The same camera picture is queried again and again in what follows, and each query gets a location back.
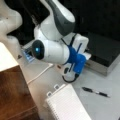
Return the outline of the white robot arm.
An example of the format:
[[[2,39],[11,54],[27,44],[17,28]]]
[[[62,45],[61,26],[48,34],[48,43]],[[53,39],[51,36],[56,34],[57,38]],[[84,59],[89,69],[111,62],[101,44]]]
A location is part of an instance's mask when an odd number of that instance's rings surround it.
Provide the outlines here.
[[[63,76],[79,75],[91,57],[89,39],[74,33],[75,17],[59,0],[39,0],[49,15],[34,28],[33,56],[56,65]]]

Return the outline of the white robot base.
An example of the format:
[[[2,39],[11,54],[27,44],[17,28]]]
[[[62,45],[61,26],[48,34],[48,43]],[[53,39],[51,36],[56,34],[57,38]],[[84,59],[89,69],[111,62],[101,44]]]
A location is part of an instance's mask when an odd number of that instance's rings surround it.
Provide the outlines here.
[[[18,39],[11,32],[22,25],[22,17],[19,12],[11,9],[5,2],[0,0],[0,42],[2,42],[14,57],[21,55]]]

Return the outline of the blue white gripper body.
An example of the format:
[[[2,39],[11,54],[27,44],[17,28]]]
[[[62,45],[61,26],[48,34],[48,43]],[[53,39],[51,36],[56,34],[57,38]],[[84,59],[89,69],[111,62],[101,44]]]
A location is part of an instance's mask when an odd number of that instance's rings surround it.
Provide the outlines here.
[[[83,54],[78,53],[73,47],[69,46],[70,55],[67,62],[71,64],[70,68],[66,68],[64,73],[73,70],[76,74],[80,74],[87,60],[90,59],[91,55],[87,52]]]

